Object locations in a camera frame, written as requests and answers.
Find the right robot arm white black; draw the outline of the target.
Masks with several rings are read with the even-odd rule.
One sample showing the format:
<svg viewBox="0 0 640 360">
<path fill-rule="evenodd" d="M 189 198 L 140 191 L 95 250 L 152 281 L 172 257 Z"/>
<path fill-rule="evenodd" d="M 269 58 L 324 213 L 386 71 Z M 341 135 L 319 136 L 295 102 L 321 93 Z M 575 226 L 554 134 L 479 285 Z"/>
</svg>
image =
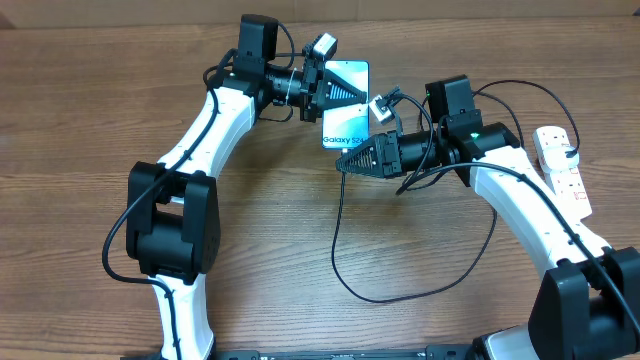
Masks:
<svg viewBox="0 0 640 360">
<path fill-rule="evenodd" d="M 541 284 L 526 323 L 468 345 L 431 345 L 430 359 L 616 359 L 639 350 L 639 254 L 586 227 L 533 168 L 504 124 L 485 124 L 464 75 L 426 85 L 429 129 L 374 135 L 336 163 L 342 174 L 401 178 L 416 190 L 455 172 L 502 218 Z"/>
</svg>

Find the Galaxy S24 smartphone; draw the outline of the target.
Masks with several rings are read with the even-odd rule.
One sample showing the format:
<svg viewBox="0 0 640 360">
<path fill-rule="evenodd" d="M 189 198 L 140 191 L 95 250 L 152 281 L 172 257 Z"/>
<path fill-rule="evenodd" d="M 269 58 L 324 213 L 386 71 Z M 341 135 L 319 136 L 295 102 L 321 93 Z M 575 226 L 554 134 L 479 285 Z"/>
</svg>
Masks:
<svg viewBox="0 0 640 360">
<path fill-rule="evenodd" d="M 369 138 L 370 66 L 364 60 L 331 60 L 325 68 L 351 87 L 364 93 L 355 104 L 325 110 L 322 116 L 322 146 L 325 149 L 352 149 Z"/>
</svg>

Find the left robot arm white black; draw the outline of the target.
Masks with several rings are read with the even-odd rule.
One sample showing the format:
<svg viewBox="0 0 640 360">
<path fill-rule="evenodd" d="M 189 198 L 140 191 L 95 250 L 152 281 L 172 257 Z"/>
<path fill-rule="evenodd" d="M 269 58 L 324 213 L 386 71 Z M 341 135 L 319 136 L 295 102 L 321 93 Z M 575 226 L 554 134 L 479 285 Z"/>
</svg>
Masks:
<svg viewBox="0 0 640 360">
<path fill-rule="evenodd" d="M 217 181 L 234 148 L 269 106 L 304 122 L 321 122 L 322 144 L 337 135 L 366 137 L 370 66 L 339 60 L 337 39 L 322 33 L 291 48 L 280 64 L 279 20 L 245 14 L 238 43 L 203 74 L 203 107 L 180 141 L 154 163 L 136 163 L 128 176 L 127 205 L 106 242 L 123 233 L 140 268 L 137 282 L 152 287 L 163 342 L 160 359 L 211 359 L 216 338 L 209 324 L 206 276 L 221 240 Z"/>
</svg>

